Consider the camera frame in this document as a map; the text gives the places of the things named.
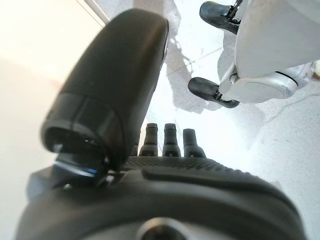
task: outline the white wall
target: white wall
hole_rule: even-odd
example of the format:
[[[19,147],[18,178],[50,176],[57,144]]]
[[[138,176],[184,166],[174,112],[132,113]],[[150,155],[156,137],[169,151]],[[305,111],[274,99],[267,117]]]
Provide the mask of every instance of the white wall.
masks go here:
[[[76,0],[0,1],[1,240],[14,237],[29,174],[55,157],[41,146],[41,122],[100,29]]]

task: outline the tiled floor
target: tiled floor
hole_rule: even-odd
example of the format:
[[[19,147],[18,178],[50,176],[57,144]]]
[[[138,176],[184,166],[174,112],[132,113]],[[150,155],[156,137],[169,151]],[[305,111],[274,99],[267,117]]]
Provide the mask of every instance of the tiled floor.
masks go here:
[[[182,131],[194,128],[207,157],[277,182],[295,202],[311,240],[320,236],[320,82],[310,82],[290,99],[240,104],[227,109],[192,95],[188,81],[219,83],[233,60],[235,36],[199,17],[204,0],[98,0],[111,19],[129,8],[146,9],[169,20],[168,54],[147,119]],[[223,4],[233,1],[222,0]]]

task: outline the white robot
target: white robot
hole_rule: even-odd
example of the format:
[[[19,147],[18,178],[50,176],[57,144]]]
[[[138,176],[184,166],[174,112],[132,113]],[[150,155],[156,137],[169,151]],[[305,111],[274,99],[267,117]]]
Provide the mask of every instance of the white robot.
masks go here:
[[[200,17],[236,34],[234,62],[220,85],[194,77],[189,90],[227,108],[286,99],[313,77],[320,59],[320,0],[205,2]]]

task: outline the white floor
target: white floor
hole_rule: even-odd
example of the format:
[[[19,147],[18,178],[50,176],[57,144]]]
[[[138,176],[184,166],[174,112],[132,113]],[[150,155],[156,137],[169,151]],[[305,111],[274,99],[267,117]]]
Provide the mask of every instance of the white floor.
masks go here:
[[[227,109],[188,91],[192,77],[219,83],[233,59],[235,36],[199,17],[204,0],[98,0],[111,19],[129,8],[157,12],[169,20],[168,54],[147,119],[182,132],[196,130],[208,158],[277,182],[297,205],[311,240],[320,236],[320,82],[293,97]],[[222,4],[233,1],[222,0]]]

